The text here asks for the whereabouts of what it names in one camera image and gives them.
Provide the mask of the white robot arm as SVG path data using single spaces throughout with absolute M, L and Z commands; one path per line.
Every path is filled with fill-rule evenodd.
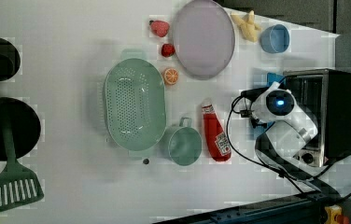
M 259 160 L 333 200 L 340 199 L 341 195 L 334 187 L 318 178 L 320 168 L 294 158 L 316 137 L 318 129 L 298 106 L 291 91 L 282 90 L 275 81 L 270 87 L 243 91 L 241 96 L 251 102 L 247 115 L 254 127 L 270 123 L 256 140 L 255 153 Z

